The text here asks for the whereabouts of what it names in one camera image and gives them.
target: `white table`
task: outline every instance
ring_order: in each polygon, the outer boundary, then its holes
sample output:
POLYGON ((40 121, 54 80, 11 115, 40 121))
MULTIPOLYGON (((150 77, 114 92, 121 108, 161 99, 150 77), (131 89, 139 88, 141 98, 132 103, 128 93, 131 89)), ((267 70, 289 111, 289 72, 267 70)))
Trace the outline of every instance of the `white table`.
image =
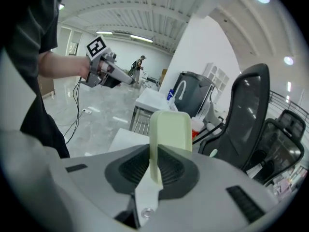
POLYGON ((146 79, 142 79, 141 86, 140 86, 140 95, 146 88, 150 88, 154 91, 159 91, 159 87, 155 83, 148 81, 146 79))
POLYGON ((146 145, 148 143, 148 136, 120 128, 115 135, 108 152, 122 150, 136 145, 146 145))
POLYGON ((170 108, 169 102, 164 94, 147 87, 135 101, 135 107, 129 130, 132 130, 135 119, 139 118, 140 111, 144 111, 146 113, 146 116, 150 117, 152 113, 161 110, 178 111, 175 105, 172 105, 172 108, 170 108))

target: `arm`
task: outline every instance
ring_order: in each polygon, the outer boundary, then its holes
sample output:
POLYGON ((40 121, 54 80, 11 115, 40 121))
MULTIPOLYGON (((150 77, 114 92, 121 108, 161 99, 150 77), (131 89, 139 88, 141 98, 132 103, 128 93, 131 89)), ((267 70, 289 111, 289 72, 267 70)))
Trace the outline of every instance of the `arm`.
POLYGON ((47 78, 81 76, 86 79, 89 72, 89 58, 60 56, 51 51, 39 54, 39 74, 47 78))
POLYGON ((140 69, 142 69, 142 70, 144 69, 144 68, 141 66, 141 61, 138 62, 137 66, 138 66, 140 69))

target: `ceiling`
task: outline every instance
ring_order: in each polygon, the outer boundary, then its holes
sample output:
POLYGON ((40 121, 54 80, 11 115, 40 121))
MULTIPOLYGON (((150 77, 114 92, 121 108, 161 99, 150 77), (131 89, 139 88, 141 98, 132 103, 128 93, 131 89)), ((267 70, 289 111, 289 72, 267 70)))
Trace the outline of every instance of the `ceiling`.
POLYGON ((192 13, 203 0, 63 0, 59 21, 91 33, 112 31, 131 40, 134 34, 153 46, 175 52, 192 13))
MULTIPOLYGON (((59 21, 90 33, 112 31, 124 41, 136 41, 130 34, 152 39, 150 45, 173 54, 190 16, 203 0, 63 0, 59 21)), ((308 50, 291 16, 278 0, 262 4, 257 0, 229 0, 210 13, 226 33, 241 70, 266 63, 271 89, 298 102, 308 83, 308 50), (294 59, 292 67, 284 56, 294 59)))
POLYGON ((271 89, 298 102, 303 89, 308 89, 308 47, 298 26, 279 0, 263 4, 258 0, 229 0, 210 15, 227 35, 240 69, 266 63, 271 89), (290 56, 294 65, 283 58, 290 56), (291 92, 287 82, 292 83, 291 92))

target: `black slot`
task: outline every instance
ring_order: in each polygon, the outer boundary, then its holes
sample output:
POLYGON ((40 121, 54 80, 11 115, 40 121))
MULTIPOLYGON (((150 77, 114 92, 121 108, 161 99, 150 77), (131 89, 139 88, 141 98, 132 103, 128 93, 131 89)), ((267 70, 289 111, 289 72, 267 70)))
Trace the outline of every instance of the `black slot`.
POLYGON ((74 172, 74 171, 78 171, 81 169, 87 168, 87 165, 85 164, 78 164, 75 166, 71 166, 71 167, 67 167, 66 170, 68 171, 68 173, 74 172))
POLYGON ((227 188, 226 191, 250 223, 258 220, 265 214, 240 186, 227 188))

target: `person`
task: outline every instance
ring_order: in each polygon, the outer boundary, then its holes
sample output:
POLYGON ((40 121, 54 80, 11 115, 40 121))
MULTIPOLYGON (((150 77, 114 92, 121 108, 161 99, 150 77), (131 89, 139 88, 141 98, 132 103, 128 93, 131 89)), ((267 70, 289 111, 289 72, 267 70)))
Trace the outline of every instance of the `person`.
POLYGON ((57 22, 61 0, 29 2, 30 5, 17 20, 10 40, 4 44, 13 65, 36 94, 20 130, 36 137, 43 146, 55 148, 61 158, 69 158, 64 137, 45 110, 38 75, 53 79, 69 76, 86 79, 90 60, 86 56, 64 57, 51 52, 51 49, 57 47, 57 22))
POLYGON ((144 55, 141 55, 141 57, 132 64, 132 68, 135 69, 134 73, 132 75, 132 78, 134 79, 136 84, 139 84, 140 70, 144 70, 144 67, 141 66, 141 63, 145 59, 146 59, 146 57, 144 55))

